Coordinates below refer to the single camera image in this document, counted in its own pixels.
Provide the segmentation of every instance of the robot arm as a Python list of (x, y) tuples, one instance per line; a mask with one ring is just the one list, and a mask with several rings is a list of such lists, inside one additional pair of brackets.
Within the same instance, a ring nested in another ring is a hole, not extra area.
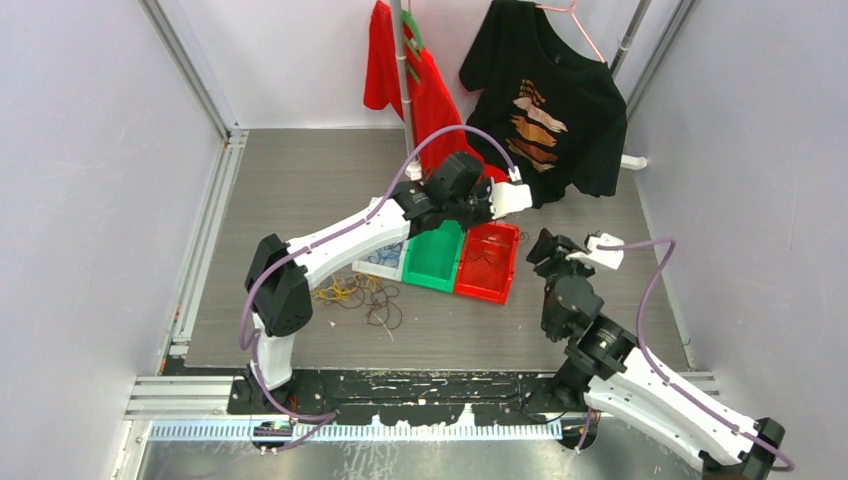
[[(769, 418), (742, 415), (701, 392), (653, 353), (642, 351), (632, 333), (601, 313), (604, 302), (587, 279), (595, 267), (617, 269), (621, 263), (621, 250), (598, 247), (622, 244), (603, 234), (590, 235), (579, 245), (543, 229), (527, 255), (546, 280), (542, 329), (552, 341), (568, 339), (568, 359), (554, 376), (555, 395), (567, 410), (589, 407), (624, 420), (702, 470), (704, 478), (765, 479), (775, 457), (744, 434), (778, 447), (783, 427)], [(647, 355), (667, 380), (655, 372)]]
[(494, 183), (481, 179), (482, 173), (479, 160), (457, 153), (426, 180), (400, 182), (390, 198), (375, 198), (367, 208), (319, 232), (286, 243), (276, 235), (262, 239), (245, 282), (248, 290), (278, 260), (306, 252), (262, 282), (253, 301), (253, 323), (262, 332), (256, 347), (259, 366), (269, 390), (291, 378), (295, 333), (312, 317), (311, 292), (333, 272), (377, 248), (435, 230), (445, 220), (468, 229), (532, 205), (527, 185)]

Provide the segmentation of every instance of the black t-shirt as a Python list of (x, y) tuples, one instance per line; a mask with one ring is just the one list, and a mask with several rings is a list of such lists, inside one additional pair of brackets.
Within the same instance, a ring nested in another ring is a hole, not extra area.
[[(627, 106), (607, 64), (566, 45), (535, 3), (493, 0), (459, 78), (469, 91), (483, 89), (468, 125), (510, 152), (533, 206), (559, 200), (569, 184), (615, 195)], [(473, 134), (468, 141), (506, 170), (488, 142)]]

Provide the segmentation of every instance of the metal pole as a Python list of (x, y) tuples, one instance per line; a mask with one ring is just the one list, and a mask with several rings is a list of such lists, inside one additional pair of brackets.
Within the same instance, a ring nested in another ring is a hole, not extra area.
[(192, 92), (194, 92), (194, 95), (197, 97), (197, 100), (200, 102), (201, 107), (203, 107), (203, 110), (206, 112), (206, 115), (209, 117), (209, 120), (212, 122), (215, 130), (217, 130), (221, 138), (226, 141), (226, 139), (230, 137), (230, 133), (232, 133), (232, 128), (227, 124), (221, 115), (221, 112), (215, 106), (214, 100), (209, 95), (209, 90), (206, 85), (204, 85), (203, 79), (192, 63), (185, 46), (180, 41), (179, 37), (177, 37), (174, 26), (168, 19), (165, 11), (162, 9), (162, 5), (160, 5), (159, 0), (139, 0), (139, 3), (141, 3), (141, 6), (144, 8), (148, 17), (150, 17), (150, 21), (159, 33), (159, 36), (165, 42), (165, 47), (177, 63), (177, 68), (180, 69), (183, 76), (188, 81)]
[(677, 8), (671, 15), (671, 20), (668, 21), (662, 36), (660, 36), (659, 43), (651, 54), (651, 59), (648, 60), (648, 65), (642, 71), (641, 75), (639, 75), (639, 80), (636, 81), (636, 87), (633, 89), (633, 93), (630, 94), (630, 98), (627, 99), (627, 118), (632, 118), (636, 113), (636, 110), (642, 103), (645, 92), (648, 90), (648, 86), (657, 73), (657, 69), (662, 65), (669, 49), (686, 24), (686, 20), (695, 10), (695, 7), (698, 6), (698, 3), (700, 3), (700, 0), (680, 0), (678, 2)]
[(412, 153), (415, 148), (415, 138), (412, 136), (412, 100), (409, 99), (409, 88), (406, 85), (406, 49), (403, 42), (403, 20), (401, 19), (401, 10), (403, 5), (401, 0), (392, 0), (392, 30), (395, 34), (395, 58), (398, 64), (398, 83), (400, 84), (400, 103), (403, 109), (403, 131), (406, 138), (406, 154)]
[(642, 19), (645, 18), (645, 13), (647, 13), (650, 5), (651, 0), (639, 0), (639, 5), (636, 6), (633, 18), (630, 19), (630, 25), (627, 26), (627, 31), (624, 32), (621, 42), (618, 43), (618, 51), (615, 52), (615, 58), (612, 59), (610, 71), (613, 77), (615, 77), (621, 68), (621, 62), (627, 56), (627, 51), (630, 50), (630, 45), (633, 44), (633, 37), (636, 36), (636, 31), (639, 30), (639, 25), (642, 24)]

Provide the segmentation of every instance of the pink hanger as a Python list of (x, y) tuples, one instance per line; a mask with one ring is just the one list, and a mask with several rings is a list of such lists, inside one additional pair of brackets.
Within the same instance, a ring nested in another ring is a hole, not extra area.
[(580, 20), (577, 19), (577, 0), (572, 0), (571, 5), (569, 5), (568, 8), (548, 7), (546, 5), (536, 5), (536, 8), (539, 8), (541, 10), (550, 10), (552, 12), (571, 13), (571, 18), (574, 19), (574, 23), (577, 24), (577, 28), (580, 29), (580, 33), (582, 33), (583, 36), (586, 37), (586, 41), (589, 42), (589, 46), (591, 46), (592, 50), (595, 51), (595, 55), (597, 55), (598, 58), (601, 59), (601, 63), (607, 63), (607, 61), (604, 60), (604, 56), (601, 55), (600, 50), (598, 50), (598, 47), (595, 46), (595, 42), (593, 42), (592, 39), (589, 38), (589, 34), (586, 33), (586, 29), (583, 28), (583, 25), (580, 24)]

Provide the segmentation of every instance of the plastic bin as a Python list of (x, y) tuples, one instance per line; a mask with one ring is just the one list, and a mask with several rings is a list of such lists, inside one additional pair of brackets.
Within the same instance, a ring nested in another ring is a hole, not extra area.
[(503, 305), (515, 272), (521, 229), (485, 223), (468, 231), (460, 257), (454, 293)]
[(401, 281), (406, 257), (407, 242), (393, 243), (378, 248), (351, 264), (354, 272)]
[(465, 233), (453, 220), (415, 236), (407, 245), (404, 283), (452, 292), (464, 239)]

